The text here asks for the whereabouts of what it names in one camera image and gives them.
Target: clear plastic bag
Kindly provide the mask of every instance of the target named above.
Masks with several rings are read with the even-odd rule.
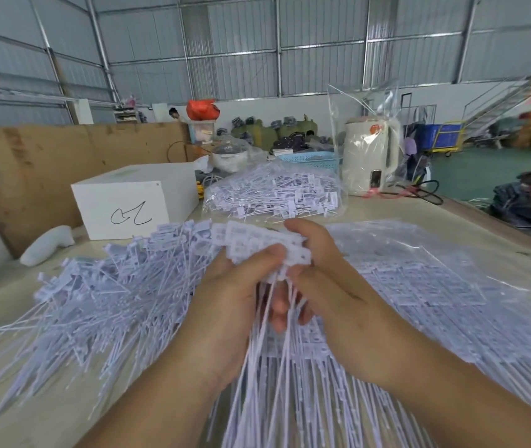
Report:
[[[401,194],[410,184],[397,95],[394,81],[363,92],[328,86],[334,146],[343,157],[341,176],[349,195]]]
[[[203,218],[250,218],[279,223],[285,218],[344,213],[348,195],[331,170],[282,160],[247,167],[206,189]]]
[[[251,146],[245,140],[223,135],[217,138],[212,149],[212,163],[214,168],[221,171],[235,173],[244,170],[249,165],[267,162],[268,153],[258,147]]]

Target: table surface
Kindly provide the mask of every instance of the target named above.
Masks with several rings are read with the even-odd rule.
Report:
[[[190,218],[201,216],[198,207]],[[437,207],[422,200],[401,199],[361,199],[351,197],[345,213],[325,222],[355,222],[393,218],[413,223],[437,234],[444,240],[473,248],[470,252],[478,265],[488,275],[515,286],[531,290],[531,242],[527,238],[517,244],[493,233],[482,220],[481,224],[466,220],[462,208],[449,203]],[[102,257],[102,247],[108,243],[127,243],[128,240],[91,240],[84,230],[75,230],[76,245],[57,252],[50,260],[26,268],[18,262],[8,263],[0,271],[0,326],[11,323],[28,310],[32,304],[32,294],[39,288],[39,272],[58,274],[62,260],[66,257]],[[0,446],[18,447],[58,447],[70,448],[90,429],[96,418],[88,419],[97,398],[100,382],[90,371],[76,380],[67,391],[65,387],[71,376],[65,370],[55,374],[41,392],[24,406],[13,405],[0,416]],[[0,383],[0,399],[10,380]],[[110,402],[114,402],[123,391],[123,384],[117,383]]]

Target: wooden board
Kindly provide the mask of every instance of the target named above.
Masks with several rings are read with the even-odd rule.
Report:
[[[80,226],[71,184],[127,165],[186,162],[187,142],[178,122],[0,128],[4,243],[17,257],[54,226]]]

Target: staircase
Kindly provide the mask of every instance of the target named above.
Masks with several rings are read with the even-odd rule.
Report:
[[[465,105],[464,110],[467,110],[467,106],[475,102],[480,97],[490,92],[493,88],[490,88],[478,98],[473,99],[469,104]],[[496,120],[498,120],[504,113],[513,109],[517,105],[522,104],[524,101],[531,97],[531,79],[522,85],[515,84],[508,88],[503,89],[493,97],[493,100],[486,101],[486,106],[479,112],[476,112],[473,116],[466,118],[464,122],[464,134],[463,141],[468,138],[479,135],[484,129],[491,126]]]

